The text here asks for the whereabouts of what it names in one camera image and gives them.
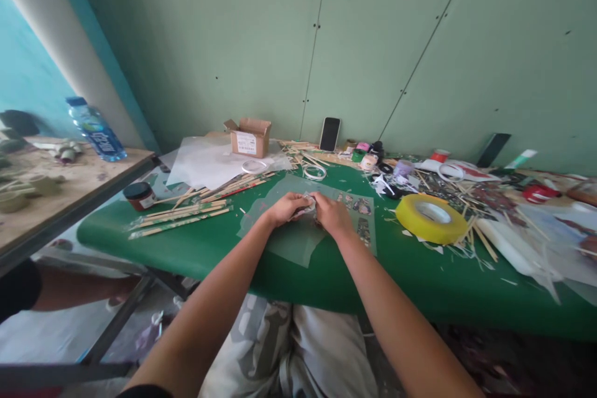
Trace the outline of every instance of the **purple container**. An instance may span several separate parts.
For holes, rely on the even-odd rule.
[[[394,178],[396,178],[398,176],[408,178],[408,175],[410,174],[410,172],[412,171],[412,169],[414,167],[415,167],[415,165],[413,165],[408,160],[402,160],[402,159],[398,160],[398,163],[396,163],[396,168],[394,168]]]

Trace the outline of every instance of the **white pillar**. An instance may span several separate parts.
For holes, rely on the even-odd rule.
[[[120,141],[143,142],[68,0],[13,0],[73,90],[97,107]],[[64,113],[68,106],[64,104]]]

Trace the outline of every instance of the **green table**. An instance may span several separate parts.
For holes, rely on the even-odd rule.
[[[196,279],[207,274],[238,243],[242,212],[264,197],[284,172],[269,182],[232,196],[234,211],[167,232],[129,241],[125,226],[139,216],[126,201],[116,201],[88,216],[78,239],[99,251]],[[495,271],[474,259],[461,259],[427,249],[402,234],[394,218],[396,201],[379,198],[360,171],[332,165],[323,183],[339,190],[375,197],[377,259],[421,312],[433,322],[448,322],[523,333],[597,340],[597,308],[563,284],[562,305],[530,277],[518,274],[500,257]],[[168,210],[159,205],[151,212]],[[491,261],[485,248],[479,256]],[[503,279],[517,283],[512,285]],[[309,268],[265,252],[251,283],[251,292],[270,299],[301,303],[343,313],[361,313],[363,305],[334,240],[317,246]]]

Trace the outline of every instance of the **person's lap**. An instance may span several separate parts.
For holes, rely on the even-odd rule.
[[[247,295],[199,396],[270,394],[375,396],[357,318]]]

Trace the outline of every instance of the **black sleeve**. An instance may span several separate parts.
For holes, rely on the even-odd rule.
[[[116,398],[173,398],[173,395],[160,386],[141,384],[125,390]]]
[[[42,291],[42,277],[30,259],[0,278],[0,323],[35,305]]]

